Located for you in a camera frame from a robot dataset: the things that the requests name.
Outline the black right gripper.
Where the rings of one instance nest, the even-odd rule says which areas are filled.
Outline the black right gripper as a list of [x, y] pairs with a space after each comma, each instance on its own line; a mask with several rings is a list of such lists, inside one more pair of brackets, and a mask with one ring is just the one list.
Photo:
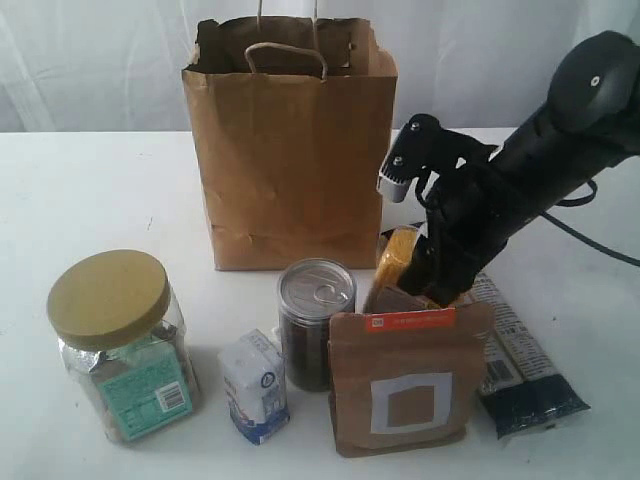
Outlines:
[[[483, 182], [490, 178], [489, 158], [494, 151], [494, 145], [444, 129], [434, 116], [416, 114], [395, 137], [378, 173], [378, 192], [388, 201], [404, 201], [416, 182], [415, 195], [426, 213], [426, 231], [432, 233], [439, 227], [453, 242], [445, 250], [460, 250], [454, 264], [474, 277], [488, 255], [500, 251], [497, 246], [473, 245], [487, 200]], [[460, 159], [465, 163], [458, 167]], [[424, 197], [432, 173], [439, 178]], [[423, 294], [431, 283], [430, 247], [429, 239], [420, 234], [398, 279], [398, 287], [410, 295]]]

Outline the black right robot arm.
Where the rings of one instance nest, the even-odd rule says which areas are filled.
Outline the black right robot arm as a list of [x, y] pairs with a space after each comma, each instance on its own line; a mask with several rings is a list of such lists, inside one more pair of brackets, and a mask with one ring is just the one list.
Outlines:
[[412, 116], [378, 176], [387, 200], [414, 193], [426, 214], [398, 284], [446, 306], [532, 220], [584, 204], [575, 191], [639, 152], [639, 47], [604, 31], [557, 67], [545, 102], [501, 145]]

